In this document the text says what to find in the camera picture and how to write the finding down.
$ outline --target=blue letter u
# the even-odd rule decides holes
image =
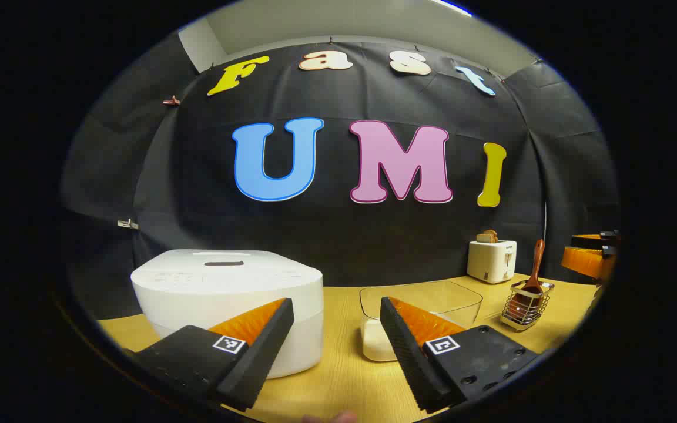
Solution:
[[[315,134],[323,120],[301,117],[290,120],[284,128],[292,133],[294,156],[291,172],[279,179],[268,177],[263,168],[266,137],[273,132],[270,123],[254,123],[237,128],[232,138],[237,142],[234,179],[237,188],[258,201],[289,200],[300,195],[315,177]]]

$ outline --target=pink letter m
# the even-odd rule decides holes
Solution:
[[[454,197],[445,168],[448,132],[444,129],[420,126],[406,152],[384,122],[358,120],[349,131],[360,138],[360,184],[350,195],[355,202],[381,203],[387,198],[387,190],[380,185],[381,168],[399,200],[406,198],[418,170],[420,185],[414,190],[417,201],[448,203]]]

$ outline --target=orange object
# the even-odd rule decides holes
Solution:
[[[393,297],[388,297],[388,299],[396,311],[398,311],[398,315],[404,319],[406,326],[411,331],[420,348],[427,341],[448,337],[448,335],[458,334],[465,330],[458,324],[433,315],[433,313],[422,310],[422,308],[415,307]]]
[[[279,309],[279,306],[285,299],[281,298],[280,300],[253,308],[250,311],[245,311],[241,315],[218,323],[209,330],[216,334],[244,340],[247,342],[247,345],[252,346],[258,335],[260,335],[260,332],[263,331],[268,321],[271,320],[271,317],[273,317],[273,314],[276,313],[276,310]]]
[[[602,250],[566,247],[561,266],[582,275],[599,279],[602,273]]]

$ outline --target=wooden table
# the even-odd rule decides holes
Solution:
[[[585,316],[596,287],[541,278],[555,284],[545,314],[533,327],[517,333],[499,320],[510,285],[528,278],[485,284],[468,276],[449,279],[484,298],[475,325],[487,324],[535,353],[561,345]],[[244,414],[275,423],[295,423],[306,413],[330,418],[350,409],[360,423],[408,423],[429,416],[417,408],[398,362],[378,363],[362,355],[361,287],[325,287],[323,359],[289,377],[266,380],[255,406]],[[99,321],[120,346],[139,351],[159,340],[144,315]]]

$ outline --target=metal utensil holder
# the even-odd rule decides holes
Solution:
[[[505,306],[503,306],[503,311],[500,314],[500,321],[516,330],[529,329],[537,323],[545,312],[545,308],[550,300],[549,294],[555,287],[554,284],[549,282],[540,282],[542,294],[533,294],[518,288],[518,286],[523,286],[526,283],[527,281],[520,281],[511,286],[511,294],[508,295]],[[529,302],[525,304],[522,301],[517,301],[514,297],[518,294],[523,296],[521,299],[528,298]]]

